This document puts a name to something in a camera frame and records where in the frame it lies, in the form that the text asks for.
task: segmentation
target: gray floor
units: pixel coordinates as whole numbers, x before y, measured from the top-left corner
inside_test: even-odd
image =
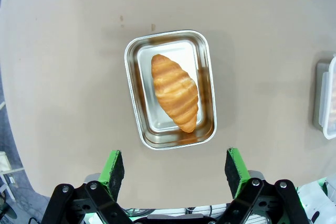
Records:
[[[0,103],[3,101],[4,95],[0,79]],[[0,110],[0,151],[6,152],[13,169],[22,167],[9,125],[6,106]],[[15,210],[18,217],[17,219],[11,219],[5,216],[0,220],[0,223],[26,224],[30,217],[35,217],[38,221],[41,221],[49,198],[34,192],[24,171],[16,172],[13,176],[16,184],[10,184],[10,188],[16,198],[16,202],[13,202],[7,195],[7,203]]]

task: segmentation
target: golden brown croissant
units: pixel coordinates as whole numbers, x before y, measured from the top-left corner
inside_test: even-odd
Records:
[[[155,95],[160,106],[184,132],[196,128],[198,91],[179,64],[163,55],[152,58]]]

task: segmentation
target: metal tray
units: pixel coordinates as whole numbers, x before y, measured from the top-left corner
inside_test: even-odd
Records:
[[[151,60],[162,54],[180,64],[198,88],[196,129],[185,133],[160,107],[154,91]],[[132,40],[125,50],[125,67],[134,114],[144,145],[163,150],[201,144],[216,132],[216,106],[209,47],[193,30],[171,31]]]

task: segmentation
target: beige tabletop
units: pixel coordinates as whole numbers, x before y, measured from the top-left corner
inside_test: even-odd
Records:
[[[312,126],[316,63],[336,50],[336,0],[2,0],[0,56],[9,121],[40,194],[80,186],[111,150],[123,207],[231,201],[225,152],[299,186],[336,173],[336,141]],[[209,43],[217,132],[154,151],[140,141],[124,66],[134,38],[193,29]]]

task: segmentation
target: black robotic bracket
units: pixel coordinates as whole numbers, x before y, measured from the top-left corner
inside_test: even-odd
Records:
[[[124,210],[98,181],[74,189],[58,185],[41,224],[80,224],[85,214],[96,212],[106,224],[133,224]],[[259,178],[249,179],[226,211],[214,219],[205,216],[180,216],[138,219],[138,224],[242,224],[251,214],[267,217],[272,224],[309,224],[293,183],[279,180],[274,185]]]

